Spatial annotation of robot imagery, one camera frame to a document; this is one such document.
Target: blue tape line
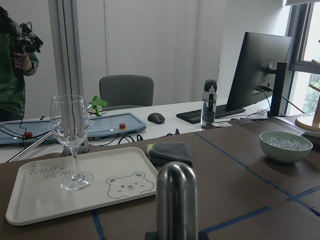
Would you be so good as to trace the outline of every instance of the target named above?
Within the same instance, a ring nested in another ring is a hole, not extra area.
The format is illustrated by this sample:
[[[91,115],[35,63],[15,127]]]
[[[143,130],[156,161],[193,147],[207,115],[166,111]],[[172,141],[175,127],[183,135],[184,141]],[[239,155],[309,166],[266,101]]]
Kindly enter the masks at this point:
[[[296,195],[294,195],[294,197],[296,199],[303,198],[304,196],[307,196],[307,195],[309,195],[311,193],[314,193],[314,192],[317,192],[317,191],[320,191],[320,186],[316,186],[316,187],[311,188],[311,189],[309,189],[307,191],[304,191],[304,192],[301,192],[299,194],[296,194]]]
[[[268,184],[271,184],[275,189],[279,190],[281,193],[283,193],[284,195],[286,195],[289,199],[291,199],[292,201],[295,201],[297,204],[299,204],[300,206],[302,206],[303,208],[307,209],[308,211],[312,212],[313,214],[315,214],[317,217],[320,217],[320,213],[317,212],[316,210],[312,209],[311,207],[309,207],[308,205],[306,205],[305,203],[301,202],[298,198],[296,198],[295,196],[291,195],[290,193],[286,192],[285,190],[283,190],[281,187],[279,187],[278,185],[274,184],[273,182],[271,182],[270,180],[264,178],[263,176],[257,174],[256,172],[252,171],[247,165],[245,165],[244,163],[240,162],[238,159],[234,158],[233,156],[231,156],[230,154],[228,154],[227,152],[223,151],[221,148],[219,148],[218,146],[214,145],[212,142],[210,142],[209,140],[207,140],[206,138],[204,138],[203,136],[201,136],[199,133],[194,132],[195,135],[197,135],[199,138],[201,138],[202,140],[204,140],[205,142],[207,142],[209,145],[211,145],[212,147],[216,148],[217,150],[219,150],[221,153],[223,153],[224,155],[228,156],[230,159],[232,159],[234,162],[236,162],[237,164],[239,164],[240,166],[242,166],[243,168],[247,169],[250,173],[256,175],[258,178],[260,178],[261,180],[265,181]]]
[[[245,215],[236,217],[236,218],[231,219],[231,220],[229,220],[229,221],[225,221],[225,222],[220,223],[220,224],[218,224],[218,225],[209,227],[209,228],[204,229],[204,230],[202,230],[202,231],[200,231],[200,232],[206,233],[206,234],[210,234],[210,233],[212,233],[212,232],[214,232],[214,231],[218,231],[218,230],[223,229],[223,228],[225,228],[225,227],[228,227],[228,226],[230,226],[230,225],[232,225],[232,224],[236,224],[236,223],[238,223],[238,222],[240,222],[240,221],[249,219],[249,218],[254,217],[254,216],[258,215],[258,214],[262,214],[262,213],[264,213],[264,212],[266,212],[266,211],[269,211],[270,209],[271,209],[270,207],[264,206],[264,207],[262,207],[262,208],[260,208],[260,209],[254,210],[254,211],[252,211],[252,212],[249,212],[249,213],[247,213],[247,214],[245,214]]]
[[[91,210],[91,215],[92,215],[92,218],[93,218],[93,222],[94,222],[94,226],[95,226],[95,229],[96,229],[96,233],[99,236],[99,240],[106,240],[106,238],[104,236],[104,230],[102,229],[97,210],[95,210],[95,209]]]

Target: green bowl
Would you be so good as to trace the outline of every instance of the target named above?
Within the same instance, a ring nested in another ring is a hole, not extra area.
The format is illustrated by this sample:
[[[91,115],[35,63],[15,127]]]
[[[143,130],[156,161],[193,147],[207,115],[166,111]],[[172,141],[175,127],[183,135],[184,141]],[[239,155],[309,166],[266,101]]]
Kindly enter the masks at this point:
[[[279,146],[271,145],[264,140],[270,137],[281,138],[283,140],[298,141],[301,145],[305,145],[306,148],[303,150],[290,150],[280,148]],[[313,147],[312,143],[304,137],[283,131],[265,131],[260,134],[259,138],[262,151],[269,158],[281,163],[299,162],[308,156]]]

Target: wooden stand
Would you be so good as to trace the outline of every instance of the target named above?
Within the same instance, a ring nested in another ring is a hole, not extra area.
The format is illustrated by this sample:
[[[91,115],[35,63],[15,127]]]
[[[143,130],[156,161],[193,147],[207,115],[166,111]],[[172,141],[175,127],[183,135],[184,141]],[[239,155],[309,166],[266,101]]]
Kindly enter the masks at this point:
[[[314,62],[315,64],[317,64],[318,67],[320,67],[320,64],[315,61],[312,60],[312,62]],[[313,88],[314,90],[317,90],[318,92],[320,92],[320,89],[313,86],[313,85],[309,85],[309,87]],[[295,124],[297,126],[299,126],[302,129],[306,129],[308,131],[312,131],[312,132],[320,132],[320,97],[318,99],[318,103],[316,105],[315,108],[315,113],[314,116],[301,116],[298,117],[295,120]]]

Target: person's arm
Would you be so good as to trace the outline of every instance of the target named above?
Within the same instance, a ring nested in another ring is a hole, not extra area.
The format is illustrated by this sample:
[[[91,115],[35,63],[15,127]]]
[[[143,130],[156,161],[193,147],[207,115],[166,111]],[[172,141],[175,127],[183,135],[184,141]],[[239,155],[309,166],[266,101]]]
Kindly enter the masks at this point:
[[[15,53],[14,66],[17,69],[23,70],[23,75],[32,76],[37,71],[37,64],[29,59],[28,54],[25,53]]]

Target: transparent bottle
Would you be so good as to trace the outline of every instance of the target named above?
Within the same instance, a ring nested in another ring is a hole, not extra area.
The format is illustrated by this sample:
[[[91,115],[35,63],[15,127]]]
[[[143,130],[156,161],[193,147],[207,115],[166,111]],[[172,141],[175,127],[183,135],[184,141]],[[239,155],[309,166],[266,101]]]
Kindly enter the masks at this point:
[[[207,124],[215,121],[217,105],[217,81],[206,80],[202,95],[200,127],[205,129]]]

